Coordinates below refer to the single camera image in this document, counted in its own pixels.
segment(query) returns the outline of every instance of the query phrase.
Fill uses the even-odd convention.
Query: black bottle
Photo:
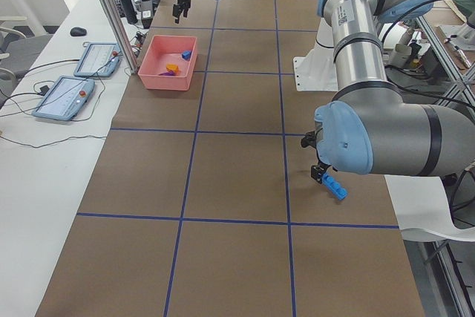
[[[137,15],[135,13],[134,5],[132,4],[132,0],[120,0],[122,4],[122,8],[124,10],[125,17],[127,18],[127,22],[129,24],[136,24],[137,23]]]

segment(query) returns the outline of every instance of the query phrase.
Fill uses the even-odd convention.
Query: black cable
[[[56,61],[56,62],[45,63],[44,65],[40,65],[40,66],[36,66],[36,67],[30,68],[30,69],[29,69],[28,71],[26,71],[24,74],[30,73],[31,71],[37,70],[38,68],[43,68],[43,67],[51,66],[51,65],[57,65],[58,63],[63,63],[63,62],[79,62],[79,61],[80,61],[80,59],[63,59],[62,61]]]
[[[460,218],[457,218],[457,217],[453,217],[453,219],[458,220],[459,222],[465,223],[468,226],[475,226],[475,224],[467,222],[466,220],[463,220],[463,219],[460,219]]]
[[[406,11],[404,14],[402,14],[400,17],[398,17],[397,20],[395,20],[394,23],[392,23],[391,26],[389,26],[389,28],[384,33],[384,35],[381,39],[381,42],[384,44],[384,41],[386,40],[386,37],[389,34],[389,32],[393,29],[393,27],[395,27],[397,25],[398,22],[400,22],[407,15],[411,14],[414,10],[417,10],[420,7],[423,7],[424,5],[435,3],[437,1],[442,1],[442,0],[427,0],[427,1],[423,1],[421,4],[416,5],[415,7],[410,8],[408,11]]]
[[[139,30],[145,30],[143,27],[138,27],[136,24],[132,24],[132,25],[135,26]]]
[[[91,111],[91,114],[89,115],[89,117],[87,117],[85,119],[77,119],[77,120],[72,119],[71,122],[85,122],[86,120],[89,120],[90,118],[92,118],[94,112],[96,111],[97,105],[99,104],[99,101],[101,100],[102,94],[105,92],[105,83],[104,83],[104,81],[102,81],[101,77],[99,77],[99,81],[102,84],[102,90],[100,91],[99,96],[97,97],[97,100],[94,103],[94,107],[92,108],[92,111]]]
[[[38,94],[36,92],[24,92],[24,93],[17,93],[17,94],[14,94],[12,96],[7,96],[5,95],[5,93],[0,89],[0,94],[4,97],[7,97],[3,103],[1,105],[4,105],[8,100],[12,100],[12,98],[15,98],[15,97],[18,97],[18,96],[26,96],[26,95],[36,95],[36,96],[40,96],[41,94]]]
[[[333,46],[327,46],[327,45],[323,45],[322,43],[320,43],[318,41],[318,34],[315,35],[315,42],[317,43],[318,46],[322,47],[322,48],[329,48],[329,49],[332,49],[334,48]]]
[[[469,173],[470,176],[472,177],[472,179],[475,182],[475,174],[472,171],[465,170],[463,173],[465,173],[465,172]],[[470,200],[466,200],[465,202],[461,202],[461,203],[453,205],[453,206],[451,204],[451,211],[452,211],[452,213],[454,213],[456,211],[459,211],[460,209],[464,209],[465,207],[470,206],[473,202],[475,202],[475,197],[472,197]]]
[[[406,76],[412,77],[414,79],[430,79],[430,76],[428,76],[426,73],[411,73],[407,72],[399,67],[393,66],[393,65],[385,65],[384,68],[390,68],[392,70],[396,70],[398,72],[401,72],[405,74]]]
[[[135,55],[136,57],[138,57],[138,56],[140,55],[140,51],[141,51],[142,49],[139,48],[139,47],[136,46],[136,45],[132,45],[132,50],[135,50],[134,55]]]
[[[42,83],[54,83],[54,81],[40,81],[40,82],[37,82],[37,83],[33,84],[33,90],[34,90],[37,94],[39,94],[40,92],[38,92],[38,91],[36,90],[36,86],[37,86],[37,85],[41,85]]]
[[[111,63],[111,61],[112,61],[113,59],[115,59],[116,57],[121,56],[121,55],[122,55],[122,54],[119,53],[119,54],[117,54],[116,56],[110,58],[103,66],[99,67],[99,68],[97,69],[97,71],[94,72],[91,76],[82,78],[82,81],[85,81],[86,79],[89,79],[89,78],[94,78],[95,76],[99,75],[99,71],[100,71],[100,70],[102,70],[105,66],[107,66],[109,63]],[[45,106],[45,105],[49,105],[49,104],[51,104],[51,103],[54,103],[55,101],[59,100],[59,99],[62,98],[64,95],[66,95],[66,93],[72,91],[74,88],[76,88],[77,86],[79,86],[82,81],[79,81],[79,83],[78,83],[77,85],[73,86],[72,88],[70,88],[69,90],[67,90],[66,92],[64,92],[62,95],[60,95],[59,97],[55,98],[55,100],[52,100],[51,102],[48,102],[48,103],[45,103],[45,104],[37,105],[37,106],[34,107],[34,108],[26,109],[26,111],[33,111],[33,110],[38,109],[38,108],[41,108],[41,107],[43,107],[43,106]],[[9,117],[9,116],[11,116],[11,115],[16,115],[16,114],[20,114],[20,113],[25,113],[25,114],[27,114],[27,115],[31,115],[31,114],[29,114],[29,113],[26,113],[26,112],[25,112],[23,109],[21,109],[20,107],[19,107],[19,109],[20,109],[20,111],[17,111],[17,112],[15,112],[15,113],[9,113],[9,114],[0,115],[0,118],[2,118],[2,117]]]
[[[467,172],[468,172],[467,170],[463,170],[462,174],[459,176],[459,179],[455,183],[455,186],[453,187],[451,198],[448,201],[448,207],[451,210],[451,212],[452,212],[452,208],[453,208],[453,202],[455,201],[455,195],[456,195],[457,191],[459,190],[460,184],[462,183],[462,180],[465,177],[465,175],[467,174]]]
[[[139,39],[139,36],[144,39],[146,34],[140,32],[140,31],[137,31],[134,35],[134,37],[132,37],[130,40],[128,40],[129,43],[132,43],[132,41],[134,41],[135,39],[140,43],[140,45],[142,45],[143,43],[140,41]]]
[[[427,92],[421,92],[421,91],[415,91],[413,89],[410,89],[408,87],[403,87],[401,85],[398,85],[396,82],[394,82],[391,78],[389,78],[388,75],[386,75],[386,78],[387,78],[387,81],[388,82],[391,82],[393,83],[397,88],[399,88],[401,91],[406,91],[406,92],[409,92],[409,93],[412,93],[412,94],[417,94],[419,96],[423,96],[423,97],[430,97],[430,98],[435,98],[435,99],[442,99],[442,100],[447,100],[448,102],[454,102],[454,103],[458,103],[460,105],[464,105],[466,107],[469,107],[469,108],[472,108],[475,110],[475,106],[472,105],[472,104],[468,104],[462,100],[458,100],[458,99],[452,99],[452,98],[449,98],[449,97],[444,97],[444,96],[438,96],[437,94],[429,94]]]
[[[85,135],[83,137],[67,137],[66,139],[53,141],[52,143],[47,143],[47,144],[42,144],[42,145],[35,146],[35,145],[31,145],[31,144],[20,143],[19,141],[7,139],[6,137],[0,136],[0,139],[6,140],[6,141],[8,141],[10,143],[13,143],[13,144],[18,144],[18,145],[21,145],[21,146],[25,146],[27,148],[44,148],[45,146],[51,146],[51,145],[54,145],[54,144],[63,143],[64,141],[68,141],[68,140],[88,139],[88,138],[91,138],[91,139],[105,139],[106,137],[96,137],[95,135]]]
[[[26,114],[26,115],[30,115],[30,116],[31,116],[30,113],[27,113],[26,111],[24,111],[24,110],[22,109],[22,107],[20,107],[20,104],[18,104],[17,101],[15,101],[14,99],[12,99],[13,97],[20,96],[20,95],[24,95],[24,94],[29,94],[29,93],[15,94],[15,95],[9,97],[9,96],[7,96],[7,95],[0,89],[0,94],[1,94],[2,96],[4,96],[4,97],[7,97],[7,99],[0,105],[0,108],[2,108],[3,105],[4,105],[8,100],[11,100],[11,101],[12,101],[13,103],[15,103],[15,105],[18,107],[18,109],[20,110],[20,113],[24,113],[24,114]]]

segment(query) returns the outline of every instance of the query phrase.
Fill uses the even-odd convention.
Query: blue tape line
[[[208,58],[206,60],[205,71],[208,70],[209,59],[211,57],[211,47],[212,47],[212,43],[213,43],[214,26],[216,25],[218,4],[219,4],[219,2],[216,2],[216,7],[214,9],[213,29],[211,31],[211,37],[210,37],[210,40],[209,40]],[[164,308],[164,311],[163,311],[163,317],[167,317],[168,307],[170,305],[171,289],[173,287],[174,271],[175,271],[175,267],[176,267],[176,263],[177,263],[178,247],[180,245],[180,236],[181,236],[181,229],[182,229],[182,225],[183,225],[183,217],[185,215],[186,198],[187,198],[187,195],[188,195],[188,189],[189,189],[189,183],[190,183],[190,177],[191,177],[191,168],[193,166],[194,149],[195,149],[195,146],[196,146],[196,139],[197,139],[197,136],[198,136],[198,127],[200,125],[201,108],[202,108],[202,105],[203,105],[203,98],[204,98],[205,87],[206,87],[206,77],[207,77],[207,73],[205,73],[205,76],[204,76],[204,79],[203,79],[203,86],[201,88],[200,104],[198,105],[198,115],[197,115],[197,118],[196,118],[196,126],[194,127],[193,145],[191,147],[190,162],[189,162],[189,167],[188,167],[188,173],[187,173],[187,176],[186,176],[185,192],[183,193],[183,203],[182,203],[181,213],[180,213],[180,223],[178,224],[177,240],[175,242],[175,249],[174,249],[174,254],[173,254],[173,261],[172,261],[172,264],[171,264],[170,280],[168,282],[168,290],[167,290],[167,294],[166,294],[166,303],[165,303],[165,308]]]
[[[114,215],[108,213],[77,212],[80,217],[92,218],[116,218],[137,220],[168,220],[199,223],[231,223],[231,224],[258,224],[267,226],[322,226],[329,228],[357,228],[357,229],[399,229],[399,226],[391,224],[351,224],[351,223],[308,223],[308,222],[280,222],[277,220],[246,220],[246,219],[219,219],[219,218],[187,218],[165,217],[154,215]]]
[[[294,76],[293,73],[278,73],[278,72],[244,72],[244,71],[194,71],[195,73],[227,73],[227,74],[252,74],[252,75],[272,75],[278,76],[281,74],[282,76]]]
[[[284,179],[285,179],[285,197],[286,197],[286,210],[287,210],[287,237],[289,239],[289,268],[290,268],[290,291],[292,297],[292,317],[297,316],[297,304],[295,298],[295,269],[294,269],[294,254],[292,246],[292,215],[290,211],[290,193],[289,193],[289,172],[287,169],[287,149],[285,139],[285,115],[284,115],[284,89],[282,86],[282,67],[281,67],[281,49],[279,46],[279,24],[278,24],[278,12],[277,12],[277,0],[274,0],[275,11],[275,38],[277,41],[277,63],[279,70],[279,97],[281,101],[281,122],[282,122],[282,146],[284,150]]]
[[[287,137],[302,137],[305,134],[296,134],[296,133],[259,133],[253,131],[211,131],[211,130],[174,130],[174,129],[159,129],[159,128],[111,128],[112,131],[155,131],[155,132],[165,132],[165,133],[187,133],[187,134],[224,134],[224,135],[262,135],[262,136],[273,136],[273,137],[281,137],[285,135]]]
[[[365,228],[365,229],[399,229],[399,226],[384,224],[346,224],[346,223],[298,223],[292,222],[293,226],[325,226],[329,228]]]
[[[180,130],[180,129],[155,129],[155,128],[116,128],[111,127],[113,131],[158,131],[161,133],[188,133],[193,134],[193,130]]]
[[[172,29],[176,30],[177,28],[181,30],[213,30],[212,27],[173,27],[173,26],[150,26],[154,29]],[[274,32],[275,29],[246,29],[243,27],[216,27],[215,30],[226,30],[226,31],[267,31]],[[293,30],[293,29],[280,29],[282,33],[317,33],[317,30]]]

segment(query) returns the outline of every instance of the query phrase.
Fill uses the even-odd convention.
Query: white table
[[[137,28],[124,19],[123,23],[131,39]],[[87,36],[71,37],[69,30],[75,26],[86,28]],[[84,51],[83,42],[115,41],[99,0],[80,0],[33,67],[78,59]],[[76,62],[72,62],[34,71],[14,93],[31,92],[34,83],[72,75],[75,66]],[[26,114],[0,117],[2,136],[33,145],[70,136],[106,136],[128,81],[130,71],[126,68],[122,59],[114,75],[104,80],[105,92],[90,120],[60,123]],[[77,119],[89,116],[101,89],[98,82],[93,97]],[[41,97],[16,99],[23,108],[33,108]],[[17,111],[9,101],[0,115]],[[81,139],[33,149],[0,140],[1,317],[35,315],[103,144],[101,139]]]

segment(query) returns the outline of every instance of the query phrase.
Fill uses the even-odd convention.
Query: blue toy piece
[[[191,58],[191,51],[183,51],[181,53],[181,57],[188,61]]]
[[[348,195],[348,191],[341,187],[341,184],[326,172],[323,174],[321,182],[338,198],[338,200],[344,200]]]

